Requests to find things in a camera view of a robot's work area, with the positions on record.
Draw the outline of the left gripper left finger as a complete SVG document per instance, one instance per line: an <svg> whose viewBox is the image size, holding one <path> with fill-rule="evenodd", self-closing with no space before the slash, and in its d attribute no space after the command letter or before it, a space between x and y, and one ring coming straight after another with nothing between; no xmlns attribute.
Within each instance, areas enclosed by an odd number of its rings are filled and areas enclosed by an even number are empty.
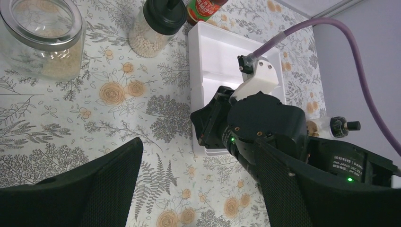
<svg viewBox="0 0 401 227"><path fill-rule="evenodd" d="M1 226L125 226L143 150L137 137L109 154L36 184L2 188Z"/></svg>

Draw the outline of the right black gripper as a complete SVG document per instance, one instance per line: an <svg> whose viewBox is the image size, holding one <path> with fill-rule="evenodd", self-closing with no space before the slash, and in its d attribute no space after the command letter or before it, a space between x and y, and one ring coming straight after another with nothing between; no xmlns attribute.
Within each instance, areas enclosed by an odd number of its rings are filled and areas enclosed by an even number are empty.
<svg viewBox="0 0 401 227"><path fill-rule="evenodd" d="M220 86L211 101L190 115L196 139L207 149L226 149L244 166L255 165L257 139L301 161L307 159L304 111L261 91L242 100Z"/></svg>

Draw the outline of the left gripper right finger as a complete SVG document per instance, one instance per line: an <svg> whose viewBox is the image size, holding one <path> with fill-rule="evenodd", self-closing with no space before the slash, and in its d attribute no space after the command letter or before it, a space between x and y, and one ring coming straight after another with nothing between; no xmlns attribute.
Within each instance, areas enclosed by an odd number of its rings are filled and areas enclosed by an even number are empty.
<svg viewBox="0 0 401 227"><path fill-rule="evenodd" d="M256 154L267 143L258 139ZM398 227L401 191L347 182L275 148L256 162L273 227Z"/></svg>

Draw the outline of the white plastic organizer tray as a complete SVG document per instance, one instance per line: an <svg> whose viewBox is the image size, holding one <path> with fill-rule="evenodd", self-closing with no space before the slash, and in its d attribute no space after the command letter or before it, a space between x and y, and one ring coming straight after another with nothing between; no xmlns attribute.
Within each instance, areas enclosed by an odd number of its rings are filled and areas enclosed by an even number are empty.
<svg viewBox="0 0 401 227"><path fill-rule="evenodd" d="M219 86L238 88L243 78L237 57L261 45L206 22L191 28L188 33L191 111L207 105Z"/></svg>

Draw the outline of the clear glass jar metal rim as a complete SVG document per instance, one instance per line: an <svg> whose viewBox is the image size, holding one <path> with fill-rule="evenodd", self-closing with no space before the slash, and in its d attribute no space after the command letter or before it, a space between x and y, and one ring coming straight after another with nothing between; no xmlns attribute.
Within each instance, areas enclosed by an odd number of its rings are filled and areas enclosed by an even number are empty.
<svg viewBox="0 0 401 227"><path fill-rule="evenodd" d="M71 0L2 0L0 55L29 77L67 81L81 71L86 22Z"/></svg>

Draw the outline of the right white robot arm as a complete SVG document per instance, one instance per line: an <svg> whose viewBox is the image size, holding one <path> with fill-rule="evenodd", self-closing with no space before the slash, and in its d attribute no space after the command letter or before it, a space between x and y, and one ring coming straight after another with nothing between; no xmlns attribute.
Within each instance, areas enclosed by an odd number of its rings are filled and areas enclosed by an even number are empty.
<svg viewBox="0 0 401 227"><path fill-rule="evenodd" d="M368 150L310 136L302 109L262 92L236 100L231 88L220 86L190 119L200 146L226 149L256 181L260 179L256 162L271 148L347 182L389 187L396 172L392 161ZM262 155L255 151L257 139L267 143Z"/></svg>

